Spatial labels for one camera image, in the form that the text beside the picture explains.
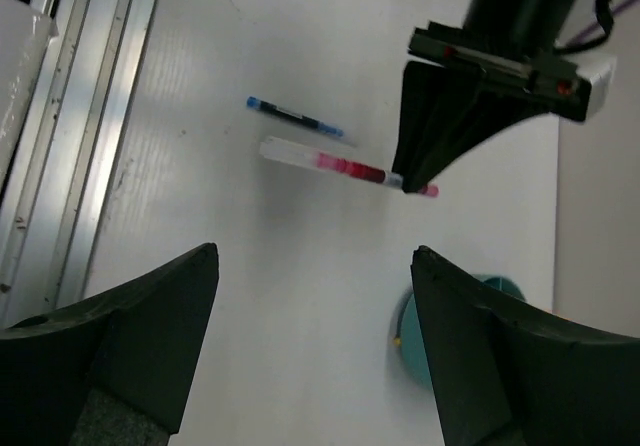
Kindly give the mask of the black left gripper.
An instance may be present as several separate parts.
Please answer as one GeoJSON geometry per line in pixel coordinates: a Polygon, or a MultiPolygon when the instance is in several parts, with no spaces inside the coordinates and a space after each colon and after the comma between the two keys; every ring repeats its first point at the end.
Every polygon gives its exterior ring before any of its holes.
{"type": "Polygon", "coordinates": [[[479,76],[521,94],[574,92],[577,66],[553,52],[574,1],[471,0],[461,27],[430,22],[414,30],[409,54],[442,67],[410,61],[403,72],[392,171],[403,177],[404,192],[423,188],[511,126],[550,112],[524,99],[480,93],[479,76]]]}

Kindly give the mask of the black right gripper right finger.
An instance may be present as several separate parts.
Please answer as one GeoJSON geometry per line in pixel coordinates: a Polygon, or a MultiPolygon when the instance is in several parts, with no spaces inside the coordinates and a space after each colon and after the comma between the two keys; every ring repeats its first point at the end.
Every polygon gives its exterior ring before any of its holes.
{"type": "Polygon", "coordinates": [[[448,445],[635,445],[639,342],[497,291],[428,247],[412,286],[448,445]]]}

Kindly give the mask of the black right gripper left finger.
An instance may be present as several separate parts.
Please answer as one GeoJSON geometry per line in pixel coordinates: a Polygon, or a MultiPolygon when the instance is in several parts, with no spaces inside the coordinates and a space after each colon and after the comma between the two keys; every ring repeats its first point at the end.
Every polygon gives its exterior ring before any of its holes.
{"type": "Polygon", "coordinates": [[[203,244],[1,333],[5,445],[165,445],[181,426],[219,281],[203,244]]]}

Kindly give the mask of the red refill pen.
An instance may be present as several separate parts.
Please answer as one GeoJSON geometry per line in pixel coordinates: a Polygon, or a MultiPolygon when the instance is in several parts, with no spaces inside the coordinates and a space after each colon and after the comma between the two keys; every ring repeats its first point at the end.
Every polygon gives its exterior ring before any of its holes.
{"type": "Polygon", "coordinates": [[[313,171],[336,173],[396,190],[403,186],[404,179],[399,174],[273,136],[261,142],[259,153],[266,159],[313,171]]]}

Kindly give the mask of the blue refill pen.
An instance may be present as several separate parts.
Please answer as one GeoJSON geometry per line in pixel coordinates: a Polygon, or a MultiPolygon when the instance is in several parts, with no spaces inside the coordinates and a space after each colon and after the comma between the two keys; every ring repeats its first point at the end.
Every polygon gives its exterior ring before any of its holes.
{"type": "Polygon", "coordinates": [[[263,114],[279,118],[307,130],[331,137],[334,140],[340,141],[349,146],[354,146],[354,141],[347,135],[347,133],[342,128],[334,124],[326,123],[304,114],[290,111],[282,106],[258,99],[254,96],[249,96],[247,98],[246,106],[263,114]]]}

